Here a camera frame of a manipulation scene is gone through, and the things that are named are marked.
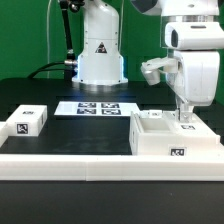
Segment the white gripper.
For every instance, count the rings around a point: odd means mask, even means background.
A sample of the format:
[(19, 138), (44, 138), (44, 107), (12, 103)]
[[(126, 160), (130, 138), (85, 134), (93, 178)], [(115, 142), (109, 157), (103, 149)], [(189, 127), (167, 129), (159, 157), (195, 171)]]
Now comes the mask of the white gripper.
[[(194, 106), (210, 105), (215, 97), (224, 31), (218, 22), (169, 22), (165, 26), (165, 45), (178, 61), (175, 93)], [(179, 121), (189, 121), (190, 106), (177, 101)]]

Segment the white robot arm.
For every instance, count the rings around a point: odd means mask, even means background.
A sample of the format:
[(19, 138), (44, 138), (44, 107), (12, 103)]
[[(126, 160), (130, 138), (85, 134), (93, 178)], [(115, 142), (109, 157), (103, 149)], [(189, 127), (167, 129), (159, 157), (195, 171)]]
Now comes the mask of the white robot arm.
[[(196, 106), (209, 106), (217, 87), (224, 29), (217, 17), (224, 0), (130, 0), (142, 14), (161, 17), (164, 58), (141, 65), (150, 85), (160, 75), (175, 92), (177, 119), (188, 122)], [(77, 84), (92, 87), (125, 83), (118, 50), (119, 15), (102, 0), (84, 0), (84, 49), (78, 56)]]

